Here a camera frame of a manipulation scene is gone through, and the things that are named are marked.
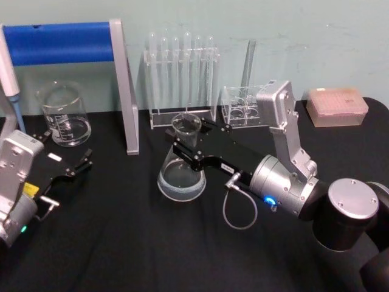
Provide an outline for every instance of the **blue pipette handle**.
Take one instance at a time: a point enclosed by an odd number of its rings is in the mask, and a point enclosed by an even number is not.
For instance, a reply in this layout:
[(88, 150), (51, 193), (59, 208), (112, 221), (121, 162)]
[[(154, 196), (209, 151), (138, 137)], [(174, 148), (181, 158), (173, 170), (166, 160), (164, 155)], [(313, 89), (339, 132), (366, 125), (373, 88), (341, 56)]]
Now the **blue pipette handle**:
[(19, 94), (9, 97), (9, 100), (12, 102), (13, 108), (15, 109), (16, 117), (18, 118), (19, 128), (23, 133), (25, 133), (26, 128), (24, 126), (22, 113), (20, 112), (19, 99)]

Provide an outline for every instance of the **blue led light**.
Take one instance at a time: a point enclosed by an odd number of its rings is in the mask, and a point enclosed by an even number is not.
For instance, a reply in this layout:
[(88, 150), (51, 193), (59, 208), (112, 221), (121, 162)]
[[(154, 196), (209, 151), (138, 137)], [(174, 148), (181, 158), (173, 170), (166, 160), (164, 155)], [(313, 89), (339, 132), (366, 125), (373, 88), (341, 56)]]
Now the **blue led light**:
[(271, 206), (277, 204), (276, 201), (275, 201), (275, 199), (274, 199), (272, 196), (265, 196), (265, 197), (263, 198), (263, 201), (264, 201), (266, 204), (269, 204), (269, 205), (271, 205)]

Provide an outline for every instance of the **blue padded bar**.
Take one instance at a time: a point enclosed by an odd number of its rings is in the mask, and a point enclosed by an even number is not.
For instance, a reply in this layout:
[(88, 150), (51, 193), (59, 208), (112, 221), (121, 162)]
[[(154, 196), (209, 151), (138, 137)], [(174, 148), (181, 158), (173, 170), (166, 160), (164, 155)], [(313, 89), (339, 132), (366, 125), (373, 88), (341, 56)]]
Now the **blue padded bar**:
[(14, 66), (114, 61), (109, 22), (4, 26)]

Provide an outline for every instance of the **light blue wall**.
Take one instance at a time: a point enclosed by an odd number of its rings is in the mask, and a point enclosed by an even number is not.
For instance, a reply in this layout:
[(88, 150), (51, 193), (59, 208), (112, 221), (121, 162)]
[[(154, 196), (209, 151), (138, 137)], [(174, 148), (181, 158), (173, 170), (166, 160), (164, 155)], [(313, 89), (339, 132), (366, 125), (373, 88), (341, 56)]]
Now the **light blue wall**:
[[(212, 34), (222, 55), (219, 85), (238, 86), (247, 41), (258, 40), (252, 84), (292, 81), (296, 98), (315, 87), (356, 86), (389, 105), (387, 0), (12, 0), (0, 1), (5, 25), (121, 18), (137, 98), (139, 62), (150, 31)], [(44, 80), (72, 76), (86, 88), (88, 111), (112, 110), (112, 65), (19, 68), (24, 114), (38, 112), (34, 91)]]

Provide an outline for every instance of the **pink lid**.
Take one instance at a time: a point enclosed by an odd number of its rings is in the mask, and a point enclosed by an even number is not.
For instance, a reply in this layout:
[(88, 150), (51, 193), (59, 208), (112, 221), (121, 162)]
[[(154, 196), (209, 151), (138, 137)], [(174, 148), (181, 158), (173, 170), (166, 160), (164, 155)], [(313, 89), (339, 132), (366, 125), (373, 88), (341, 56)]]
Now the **pink lid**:
[(354, 88), (317, 88), (309, 99), (318, 114), (365, 114), (369, 107)]

